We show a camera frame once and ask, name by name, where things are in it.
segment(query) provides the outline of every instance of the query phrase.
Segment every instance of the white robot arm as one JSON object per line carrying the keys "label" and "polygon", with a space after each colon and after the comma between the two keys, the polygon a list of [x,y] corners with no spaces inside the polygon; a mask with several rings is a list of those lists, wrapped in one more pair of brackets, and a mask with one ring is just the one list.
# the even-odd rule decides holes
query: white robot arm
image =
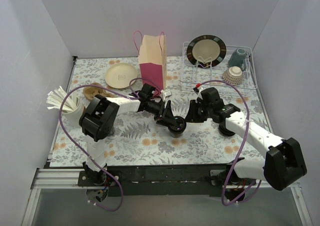
{"label": "white robot arm", "polygon": [[[85,134],[88,153],[99,166],[106,165],[102,139],[112,135],[116,116],[126,112],[148,111],[154,114],[156,124],[168,127],[170,134],[174,136],[183,133],[187,122],[203,123],[208,118],[219,124],[219,131],[225,136],[245,136],[245,115],[235,105],[225,105],[215,88],[198,91],[197,99],[190,101],[185,119],[173,116],[170,100],[167,103],[151,100],[154,89],[144,84],[138,93],[139,99],[96,96],[89,104],[79,124]],[[264,161],[239,158],[231,175],[232,182],[242,178],[260,179],[267,181],[277,190],[283,190],[307,173],[300,145],[293,138],[284,140],[250,122],[246,141],[259,151]],[[226,165],[225,172],[229,172],[229,165],[230,163]],[[101,178],[99,173],[102,171],[90,159],[83,163],[83,166],[90,178]],[[224,175],[226,174],[219,174],[218,180],[225,181]]]}
{"label": "white robot arm", "polygon": [[[247,119],[238,107],[225,105],[213,87],[201,91],[195,88],[195,91],[198,97],[190,101],[186,122],[201,123],[212,118],[223,135],[244,137]],[[258,150],[264,161],[239,158],[233,177],[264,180],[283,190],[307,173],[300,145],[293,138],[284,140],[250,122],[246,141]]]}

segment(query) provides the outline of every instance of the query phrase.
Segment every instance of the plate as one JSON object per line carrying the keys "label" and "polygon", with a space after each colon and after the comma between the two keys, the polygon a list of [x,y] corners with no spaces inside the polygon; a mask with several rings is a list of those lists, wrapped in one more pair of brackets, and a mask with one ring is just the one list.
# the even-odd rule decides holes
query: plate
{"label": "plate", "polygon": [[111,66],[105,72],[105,82],[117,89],[126,88],[129,82],[138,76],[136,68],[128,63],[118,63]]}
{"label": "plate", "polygon": [[225,43],[216,36],[204,35],[197,37],[190,42],[186,49],[188,60],[198,67],[209,68],[216,66],[223,61],[227,53]]}

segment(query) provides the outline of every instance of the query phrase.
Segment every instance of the floral tablecloth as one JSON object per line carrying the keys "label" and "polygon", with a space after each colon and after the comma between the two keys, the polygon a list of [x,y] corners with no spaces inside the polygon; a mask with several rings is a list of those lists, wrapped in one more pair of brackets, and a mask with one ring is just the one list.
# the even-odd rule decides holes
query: floral tablecloth
{"label": "floral tablecloth", "polygon": [[[78,59],[72,75],[71,88],[74,86],[99,82],[107,87],[105,72],[113,64],[125,62],[139,70],[137,58]],[[167,88],[171,90],[174,115],[185,117],[189,101],[195,99],[194,92],[181,91],[181,57],[167,58]],[[137,81],[133,88],[138,90],[142,82]],[[129,89],[117,90],[128,94]],[[89,101],[82,90],[78,91],[82,102]],[[245,112],[240,97],[223,95],[225,103],[233,103]],[[250,90],[245,97],[250,109],[251,121],[269,130],[261,101],[256,90]],[[72,128],[64,118],[63,122],[70,135],[86,148],[86,141],[80,128]],[[226,163],[234,159],[242,139],[235,135],[224,137],[218,131],[218,125],[211,119],[203,124],[188,123],[180,138],[172,138],[166,127],[156,125],[153,115],[148,112],[126,113],[117,116],[114,122],[115,134],[104,141],[104,156],[108,165],[152,165],[152,164],[196,164]],[[252,146],[246,144],[242,156],[253,160],[262,157]],[[52,153],[51,167],[82,166],[85,155],[66,137],[59,128]]]}

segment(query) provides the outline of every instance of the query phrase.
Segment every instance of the wire dish rack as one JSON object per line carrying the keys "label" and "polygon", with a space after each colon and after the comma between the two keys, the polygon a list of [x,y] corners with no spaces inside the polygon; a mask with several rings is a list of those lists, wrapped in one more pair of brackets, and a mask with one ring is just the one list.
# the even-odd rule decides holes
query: wire dish rack
{"label": "wire dish rack", "polygon": [[[228,61],[232,53],[239,47],[236,46],[226,46],[226,55],[221,63],[216,66],[210,65],[207,68],[200,68],[199,61],[193,65],[187,58],[187,47],[189,42],[184,42],[183,51],[182,51],[182,67],[181,67],[181,90],[182,91],[192,91],[193,87],[197,83],[201,83],[209,80],[223,80],[222,75],[225,70],[228,69]],[[246,69],[243,71],[243,81],[240,85],[234,85],[238,90],[243,94],[248,94],[251,90],[257,89],[257,79],[255,73],[254,59],[252,49],[249,47],[240,47],[245,49],[246,58],[243,61],[245,63]],[[204,84],[203,87],[216,87],[219,93],[222,94],[237,94],[237,92],[228,85],[225,85],[221,82],[211,82]]]}

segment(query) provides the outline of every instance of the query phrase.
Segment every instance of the white wall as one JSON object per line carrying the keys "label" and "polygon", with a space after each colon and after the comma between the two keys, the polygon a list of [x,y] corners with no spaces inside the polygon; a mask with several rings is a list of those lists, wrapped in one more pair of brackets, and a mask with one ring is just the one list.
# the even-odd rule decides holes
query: white wall
{"label": "white wall", "polygon": [[320,0],[279,0],[255,48],[257,81],[275,133],[293,137],[308,169],[303,196],[320,225]]}
{"label": "white wall", "polygon": [[20,225],[57,126],[47,93],[72,68],[41,0],[0,0],[0,68],[0,225]]}
{"label": "white wall", "polygon": [[137,55],[133,32],[167,34],[169,55],[212,34],[253,47],[278,0],[42,0],[74,56]]}

